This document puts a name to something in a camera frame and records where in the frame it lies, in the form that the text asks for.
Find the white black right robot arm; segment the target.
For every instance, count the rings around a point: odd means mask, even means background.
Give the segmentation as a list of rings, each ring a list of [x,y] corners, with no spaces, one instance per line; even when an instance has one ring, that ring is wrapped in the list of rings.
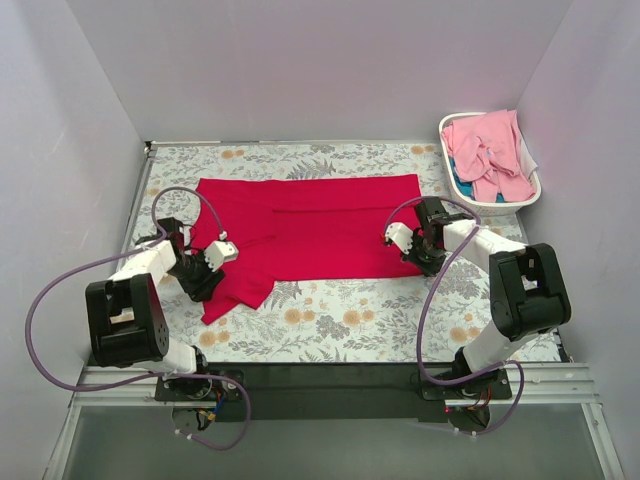
[[[502,370],[521,347],[570,320],[556,253],[545,243],[525,244],[496,234],[460,202],[423,196],[405,204],[413,209],[417,227],[393,217],[384,227],[385,244],[397,247],[403,261],[436,283],[457,258],[488,276],[491,320],[481,333],[438,375],[428,373],[424,360],[417,361],[425,399],[475,397],[502,382]],[[458,209],[455,213],[447,209],[452,204]]]

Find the red t shirt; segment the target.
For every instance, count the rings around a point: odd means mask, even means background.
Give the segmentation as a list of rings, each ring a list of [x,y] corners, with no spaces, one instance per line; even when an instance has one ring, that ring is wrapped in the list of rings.
[[[239,250],[203,306],[209,325],[239,304],[260,307],[281,281],[386,279],[418,275],[383,244],[389,216],[418,225],[401,203],[420,195],[415,174],[315,180],[200,179],[204,196],[191,229],[205,248],[225,229]]]

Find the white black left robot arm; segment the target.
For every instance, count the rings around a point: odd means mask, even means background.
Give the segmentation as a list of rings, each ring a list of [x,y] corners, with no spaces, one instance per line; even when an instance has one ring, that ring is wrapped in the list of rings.
[[[175,278],[195,303],[212,299],[225,278],[204,250],[185,243],[184,223],[163,218],[156,233],[138,241],[143,248],[107,280],[85,290],[92,355],[101,367],[137,366],[159,372],[164,386],[192,400],[214,393],[214,382],[202,351],[172,340],[157,286]]]

